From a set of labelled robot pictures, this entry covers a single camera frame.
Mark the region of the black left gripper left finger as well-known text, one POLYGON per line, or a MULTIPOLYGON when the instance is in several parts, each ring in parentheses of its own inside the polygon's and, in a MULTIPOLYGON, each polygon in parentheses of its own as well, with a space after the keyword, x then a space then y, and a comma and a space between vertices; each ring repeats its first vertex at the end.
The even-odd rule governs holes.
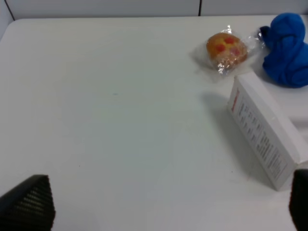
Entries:
POLYGON ((47 175, 33 175, 0 197, 2 231, 50 231, 55 215, 47 175))

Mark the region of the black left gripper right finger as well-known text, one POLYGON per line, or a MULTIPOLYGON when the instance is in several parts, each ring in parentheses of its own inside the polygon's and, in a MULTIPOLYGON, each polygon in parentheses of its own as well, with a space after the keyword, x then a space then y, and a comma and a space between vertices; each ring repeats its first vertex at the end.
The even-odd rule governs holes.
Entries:
POLYGON ((308 170, 294 172, 289 212, 297 231, 308 230, 308 170))

